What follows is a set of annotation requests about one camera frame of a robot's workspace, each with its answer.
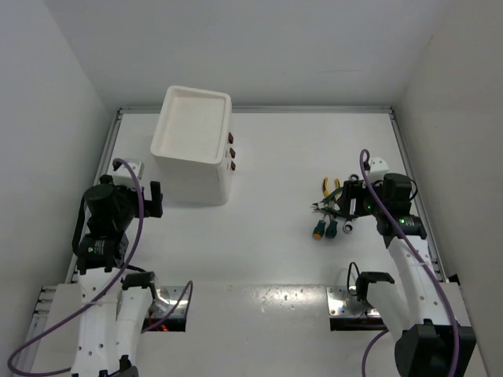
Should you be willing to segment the green handled side cutters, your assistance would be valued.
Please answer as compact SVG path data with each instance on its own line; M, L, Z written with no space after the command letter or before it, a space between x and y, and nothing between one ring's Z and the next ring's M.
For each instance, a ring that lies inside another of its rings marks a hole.
M336 197L342 193L343 188L337 188L336 190L331 192L327 197L325 197L322 201L312 203L311 206L313 207L314 210L324 212L325 214L330 214L335 217L341 217L346 220L350 220L353 218L352 215L350 215L347 212L342 212L341 209L337 210L335 208L335 206L337 205Z

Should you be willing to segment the yellow handled needle-nose pliers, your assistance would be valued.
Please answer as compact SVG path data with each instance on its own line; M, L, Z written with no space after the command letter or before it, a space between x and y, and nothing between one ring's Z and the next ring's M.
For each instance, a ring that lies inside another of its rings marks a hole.
M322 193L324 199L323 203L331 203L335 202L340 197L340 180L339 178L331 179L329 177L325 177L322 183Z

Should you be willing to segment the green screwdriver dark cap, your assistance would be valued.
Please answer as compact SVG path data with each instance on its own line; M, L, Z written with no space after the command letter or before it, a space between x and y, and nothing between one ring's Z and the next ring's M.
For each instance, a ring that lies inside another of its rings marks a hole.
M329 224L325 230L325 237L327 239L333 240L336 238L338 233L338 222L335 215L329 215Z

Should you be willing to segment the green screwdriver orange cap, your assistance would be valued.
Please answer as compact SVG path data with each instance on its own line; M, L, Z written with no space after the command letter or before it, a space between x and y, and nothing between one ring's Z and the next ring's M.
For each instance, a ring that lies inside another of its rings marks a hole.
M316 240L322 239L323 236L325 235L325 228L326 228L325 219L326 219L326 214L323 214L321 219L318 221L318 223L314 227L313 238L315 238Z

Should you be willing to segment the white three-drawer cabinet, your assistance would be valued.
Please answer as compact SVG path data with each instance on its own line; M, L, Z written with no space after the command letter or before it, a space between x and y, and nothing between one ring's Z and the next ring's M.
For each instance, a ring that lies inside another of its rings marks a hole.
M170 86L150 152L167 198L176 203L221 206L228 202L234 161L228 142L232 101L226 93Z

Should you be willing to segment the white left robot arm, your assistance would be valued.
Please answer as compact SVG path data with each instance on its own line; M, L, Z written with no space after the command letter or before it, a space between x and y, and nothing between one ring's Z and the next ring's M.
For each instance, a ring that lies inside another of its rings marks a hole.
M138 341L145 315L156 298L153 272L127 273L126 230L134 218L160 218L160 183L150 184L152 198L110 177L87 189L88 233L74 244L83 313L73 376L136 376Z

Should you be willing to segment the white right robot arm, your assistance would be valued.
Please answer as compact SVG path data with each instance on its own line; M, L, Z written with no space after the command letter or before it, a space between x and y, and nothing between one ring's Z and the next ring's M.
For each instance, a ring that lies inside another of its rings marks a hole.
M475 349L475 332L459 324L435 275L424 224L411 213L413 183L396 173L371 185L344 182L340 209L353 218L376 219L403 287L399 292L389 273L364 271L356 280L356 295L381 315L395 341L401 376L463 376Z

